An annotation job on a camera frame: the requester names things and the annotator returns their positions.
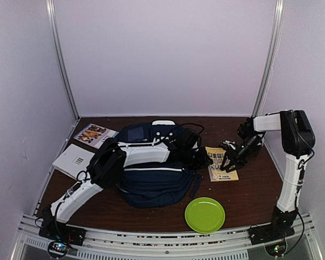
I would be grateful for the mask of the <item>yellow portrait grid booklet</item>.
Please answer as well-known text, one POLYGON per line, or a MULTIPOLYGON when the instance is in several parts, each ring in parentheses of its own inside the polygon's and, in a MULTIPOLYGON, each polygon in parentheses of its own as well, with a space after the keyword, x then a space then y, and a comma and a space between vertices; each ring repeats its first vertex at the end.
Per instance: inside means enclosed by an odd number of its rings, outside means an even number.
POLYGON ((229 172, 225 169, 230 162, 229 159, 224 159, 226 150, 220 147, 205 147, 205 149, 212 161, 211 165, 208 166, 211 182, 239 180, 237 171, 233 169, 233 166, 230 167, 229 172))

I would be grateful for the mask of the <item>navy blue student backpack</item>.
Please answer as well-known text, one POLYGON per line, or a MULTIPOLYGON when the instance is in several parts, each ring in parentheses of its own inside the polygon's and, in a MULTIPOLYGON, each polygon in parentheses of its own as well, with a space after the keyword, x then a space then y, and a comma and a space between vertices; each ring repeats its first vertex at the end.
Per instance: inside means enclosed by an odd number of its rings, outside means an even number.
POLYGON ((129 205, 164 207, 181 201, 187 193, 195 197, 202 176, 184 165, 184 154, 203 146, 200 133, 190 129, 189 123, 135 123, 124 127, 115 141, 126 151, 117 187, 129 205))

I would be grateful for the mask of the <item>white paperback book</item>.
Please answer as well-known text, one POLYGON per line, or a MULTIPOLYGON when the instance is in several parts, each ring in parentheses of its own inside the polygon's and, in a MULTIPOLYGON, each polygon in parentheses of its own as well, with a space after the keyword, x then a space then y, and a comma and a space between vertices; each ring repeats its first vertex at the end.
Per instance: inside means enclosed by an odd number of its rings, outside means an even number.
POLYGON ((66 176, 76 180, 78 173, 86 170, 93 156, 93 152, 71 144, 53 162, 53 167, 66 176))

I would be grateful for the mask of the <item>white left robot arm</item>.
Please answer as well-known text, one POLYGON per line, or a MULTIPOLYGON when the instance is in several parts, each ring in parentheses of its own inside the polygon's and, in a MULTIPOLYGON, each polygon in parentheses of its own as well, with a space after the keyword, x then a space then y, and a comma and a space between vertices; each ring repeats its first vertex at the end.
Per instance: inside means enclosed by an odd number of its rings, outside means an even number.
POLYGON ((63 240, 71 216, 113 186, 137 208, 175 204, 184 198, 196 171, 210 164, 199 133, 192 129, 175 125, 125 129, 108 138, 76 175, 76 183, 43 209, 43 226, 54 240, 63 240))

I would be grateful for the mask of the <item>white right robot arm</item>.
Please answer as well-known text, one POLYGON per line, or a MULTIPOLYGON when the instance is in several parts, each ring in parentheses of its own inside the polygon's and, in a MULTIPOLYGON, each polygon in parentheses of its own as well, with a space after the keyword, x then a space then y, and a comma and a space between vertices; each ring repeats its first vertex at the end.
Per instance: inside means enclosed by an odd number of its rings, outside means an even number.
POLYGON ((293 235, 293 223, 299 216, 299 198, 304 184, 308 161, 314 156, 315 134, 303 110, 282 110, 263 116, 249 117, 237 129, 241 144, 231 141, 220 143, 225 150, 220 166, 227 173, 238 170, 248 162, 253 152, 263 146, 268 131, 281 133, 282 147, 285 152, 285 174, 281 194, 274 207, 271 222, 249 230, 253 244, 264 243, 293 235))

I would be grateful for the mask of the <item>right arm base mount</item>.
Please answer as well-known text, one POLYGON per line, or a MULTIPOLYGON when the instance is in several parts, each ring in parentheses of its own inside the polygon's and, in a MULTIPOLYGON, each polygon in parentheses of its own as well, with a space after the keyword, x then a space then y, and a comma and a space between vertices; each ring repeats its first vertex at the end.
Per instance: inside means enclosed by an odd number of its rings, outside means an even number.
POLYGON ((265 252, 270 257, 282 257, 288 252, 288 236, 295 234, 293 227, 287 231, 276 234, 271 232, 271 225, 251 225, 248 229, 249 238, 252 245, 263 244, 265 252))

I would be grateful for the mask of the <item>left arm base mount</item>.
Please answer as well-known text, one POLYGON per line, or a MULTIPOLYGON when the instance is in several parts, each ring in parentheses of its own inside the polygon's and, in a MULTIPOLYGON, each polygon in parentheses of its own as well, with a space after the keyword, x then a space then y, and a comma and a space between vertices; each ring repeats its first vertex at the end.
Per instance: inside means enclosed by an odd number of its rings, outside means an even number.
POLYGON ((77 246, 82 246, 86 230, 79 227, 65 226, 63 228, 47 231, 40 228, 38 235, 47 238, 50 242, 47 245, 47 253, 54 259, 60 259, 77 253, 77 246))

